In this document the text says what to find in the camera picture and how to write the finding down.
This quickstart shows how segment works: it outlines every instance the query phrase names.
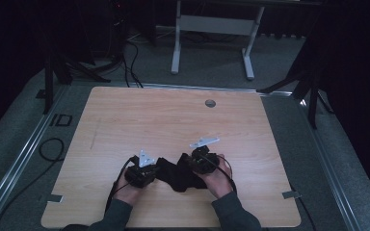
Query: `wooden tabletop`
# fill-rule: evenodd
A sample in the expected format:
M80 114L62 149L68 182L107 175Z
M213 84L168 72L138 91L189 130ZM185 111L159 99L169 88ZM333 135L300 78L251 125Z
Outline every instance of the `wooden tabletop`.
M206 100L214 100L209 108ZM301 223L260 96L226 90L97 87L87 102L41 219L47 228L90 225L103 218L107 196L128 158L143 149L176 164L201 137L220 141L238 196L264 227ZM147 186L127 227L219 227L208 190L175 192L165 182Z

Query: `metal bracket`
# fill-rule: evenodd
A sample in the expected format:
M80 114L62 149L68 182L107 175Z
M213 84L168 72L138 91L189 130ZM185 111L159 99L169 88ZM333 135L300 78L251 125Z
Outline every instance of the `metal bracket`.
M295 199L302 197L302 195L299 192L296 191L290 191L290 192L283 192L284 199L288 199L291 197L294 197Z
M192 148L198 148L216 141L219 141L219 138L200 138L199 141L189 144L189 146Z
M155 164L155 159L146 154L143 150L140 151L139 167L146 167Z
M62 195L50 194L47 196L47 202L62 203L62 200Z

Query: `black cable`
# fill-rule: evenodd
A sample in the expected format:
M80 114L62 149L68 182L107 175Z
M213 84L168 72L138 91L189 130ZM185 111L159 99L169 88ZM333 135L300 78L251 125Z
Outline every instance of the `black cable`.
M131 157L130 159L128 159L124 166L121 168L121 170L119 171L119 176L117 177L117 180L113 183L113 187L112 189L110 190L110 193L109 193L109 196L107 197L107 203L106 203L106 208L105 208L105 211L108 210L108 208L110 207L110 203L111 203L111 200L113 199L113 196L116 194L116 192L118 192L119 190L121 190L122 188L126 187L127 185L129 185L131 182L128 182L127 184L125 184L124 186L120 187L119 189L117 189L117 185L119 184L119 179L121 178L122 176L122 173L124 172L125 168L128 166L128 164L130 162L133 162L134 163L134 157Z
M134 70L133 70L134 69L134 62L136 61L137 56L138 56L138 46L136 44L132 43L129 40L127 41L127 43L130 44L130 45L132 45L132 46L134 46L135 49L136 49L136 53L135 53L134 59L133 59L133 61L131 63L131 67L130 67L131 77L134 79L134 81L136 83L138 83L140 85L141 88L143 88L143 85L141 84L140 80L137 78L137 75L134 74Z
M114 194L116 194L118 191L120 191L122 188L124 188L124 187L126 187L127 185L129 185L129 184L131 184L132 183L132 181L130 181L130 182L127 182L127 184L125 184L125 185L123 185L123 186L121 186L121 187L119 187L115 192L114 192Z
M233 177L233 170L232 170L232 166L230 165L230 162L222 156L217 156L217 157L223 159L227 163L227 165L229 166L229 169L230 169L230 177Z
M290 187L291 187L291 189L292 189L293 191L295 191L295 192L296 192L296 189L293 187L293 185L292 185L291 183L290 183ZM305 207L304 202L303 202L303 200L302 200L302 198L301 198L301 197L299 197L299 201L300 201L300 203L302 203L303 208L304 208L304 210L305 210L305 213L307 214L307 217L308 217L308 219L310 220L310 223L311 223L312 229L313 229L314 231L316 231L317 229L316 229L316 227L315 227L314 220L312 219L312 217L311 217L311 215L310 215L309 211L307 210L307 207Z
M122 63L124 64L124 79L125 79L125 84L127 85L128 88L130 88L130 84L128 83L128 75L127 75L127 61L125 60L125 56L122 56Z
M55 159L50 159L50 158L47 158L43 155L42 151L41 151L41 148L49 141L58 141L61 145L61 150L58 154L58 156L55 158ZM63 161L65 158L61 158L62 157L62 154L63 154L63 151L65 150L65 144L63 143L62 140L58 139L58 138L51 138L51 139L48 139L44 142L42 142L40 144L40 147L39 147L39 154L40 156L48 161L48 162L51 162L52 164L44 171L42 172L38 177L36 177L33 181L31 181L25 188L23 188L20 192L18 192L6 205L5 207L2 209L2 212L0 213L0 221L2 219L2 217L5 215L6 211L9 209L9 207L12 205L12 203L14 203L15 200L17 200L18 197L20 197L27 189L29 189L29 187L31 187L33 184L35 184L35 182L37 182L44 174L46 174L47 171L50 170L50 168L52 168L56 163L60 162L60 161Z

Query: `forearm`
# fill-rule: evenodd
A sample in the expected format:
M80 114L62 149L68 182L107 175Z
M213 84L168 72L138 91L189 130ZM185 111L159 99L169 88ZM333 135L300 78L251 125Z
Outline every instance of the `forearm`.
M111 201L104 219L92 224L88 231L122 231L130 219L132 206L117 199Z
M212 202L223 231L260 231L259 220L246 211L235 192Z

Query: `person's right hand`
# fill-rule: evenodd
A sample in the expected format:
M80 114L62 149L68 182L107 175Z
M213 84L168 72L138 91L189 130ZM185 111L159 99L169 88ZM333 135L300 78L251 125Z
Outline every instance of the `person's right hand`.
M230 168L225 164L224 154L219 154L219 166L227 175L230 176ZM232 192L232 186L230 185L227 177L218 169L215 169L212 173L199 174L194 172L200 177L206 184L208 190L216 197L221 198L222 196Z

